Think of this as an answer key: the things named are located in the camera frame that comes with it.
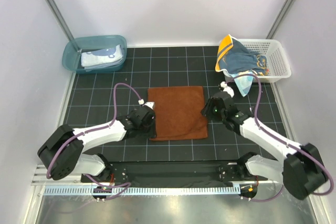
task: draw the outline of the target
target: brown towel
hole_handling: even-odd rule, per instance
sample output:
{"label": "brown towel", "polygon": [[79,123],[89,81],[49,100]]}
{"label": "brown towel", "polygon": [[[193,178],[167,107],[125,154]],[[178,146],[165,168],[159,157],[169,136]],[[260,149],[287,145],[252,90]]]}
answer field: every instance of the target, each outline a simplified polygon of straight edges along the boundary
{"label": "brown towel", "polygon": [[151,140],[186,140],[208,137],[203,87],[148,89],[148,101],[155,102],[156,134]]}

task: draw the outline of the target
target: yellow stripe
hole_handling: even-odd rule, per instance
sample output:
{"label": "yellow stripe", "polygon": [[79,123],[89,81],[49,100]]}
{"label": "yellow stripe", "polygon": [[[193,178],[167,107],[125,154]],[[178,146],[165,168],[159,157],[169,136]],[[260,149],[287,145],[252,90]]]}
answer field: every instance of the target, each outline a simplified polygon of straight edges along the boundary
{"label": "yellow stripe", "polygon": [[218,63],[232,47],[233,47],[232,37],[229,34],[222,40],[221,44],[219,45],[218,53],[217,53],[217,62],[216,62],[216,66],[215,66],[216,72],[221,71]]}

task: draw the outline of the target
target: perforated plastic basket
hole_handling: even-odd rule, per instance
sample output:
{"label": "perforated plastic basket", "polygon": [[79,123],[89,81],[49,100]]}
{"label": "perforated plastic basket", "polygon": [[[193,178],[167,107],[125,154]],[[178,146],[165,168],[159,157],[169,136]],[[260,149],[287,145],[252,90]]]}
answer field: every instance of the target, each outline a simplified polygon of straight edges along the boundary
{"label": "perforated plastic basket", "polygon": [[[261,82],[276,82],[291,76],[289,62],[284,49],[279,41],[275,39],[238,39],[247,49],[257,51],[266,56],[268,76],[258,76]],[[230,80],[230,74],[223,70],[225,80]]]}

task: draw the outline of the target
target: white panel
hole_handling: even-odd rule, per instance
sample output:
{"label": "white panel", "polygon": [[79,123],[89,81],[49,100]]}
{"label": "white panel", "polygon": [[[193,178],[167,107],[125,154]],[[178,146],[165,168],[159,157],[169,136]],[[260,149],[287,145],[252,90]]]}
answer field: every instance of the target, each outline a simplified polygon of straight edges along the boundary
{"label": "white panel", "polygon": [[[300,143],[310,142],[319,149],[334,179],[335,17],[335,0],[296,0],[275,36],[285,48],[292,69],[292,76],[280,80],[278,87],[295,137]],[[335,213],[336,193],[323,199],[328,199],[329,213]]]}
{"label": "white panel", "polygon": [[265,38],[285,0],[55,1],[75,37],[119,34],[144,46]]}
{"label": "white panel", "polygon": [[66,37],[44,0],[0,0],[0,10],[0,216],[19,223],[70,73],[61,65]]}

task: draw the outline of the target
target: teal basket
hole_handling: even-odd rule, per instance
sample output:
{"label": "teal basket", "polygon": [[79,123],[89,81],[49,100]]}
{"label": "teal basket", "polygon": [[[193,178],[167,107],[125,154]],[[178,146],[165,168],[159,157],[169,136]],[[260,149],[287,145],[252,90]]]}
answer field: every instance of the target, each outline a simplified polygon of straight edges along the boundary
{"label": "teal basket", "polygon": [[[124,51],[122,61],[115,66],[86,71],[80,64],[82,52],[91,52],[100,49],[113,48],[120,45]],[[73,39],[67,43],[64,52],[62,64],[66,69],[75,73],[111,73],[120,70],[126,60],[127,43],[124,37],[120,35],[92,36]]]}

